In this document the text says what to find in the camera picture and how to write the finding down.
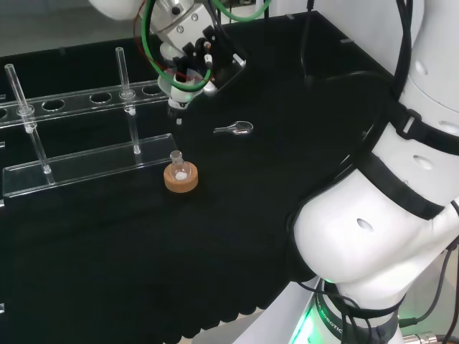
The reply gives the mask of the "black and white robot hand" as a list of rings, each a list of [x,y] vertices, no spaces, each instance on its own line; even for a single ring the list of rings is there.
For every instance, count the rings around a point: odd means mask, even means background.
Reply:
[[[242,73],[246,65],[246,54],[234,47],[226,33],[219,27],[209,26],[204,36],[188,43],[181,52],[168,43],[160,46],[161,56],[166,61],[165,73],[175,82],[185,86],[197,86],[207,72],[206,55],[212,58],[212,74],[208,83],[200,90],[182,91],[164,78],[158,78],[158,86],[167,96],[167,114],[178,123],[191,102],[201,96],[214,96]]]

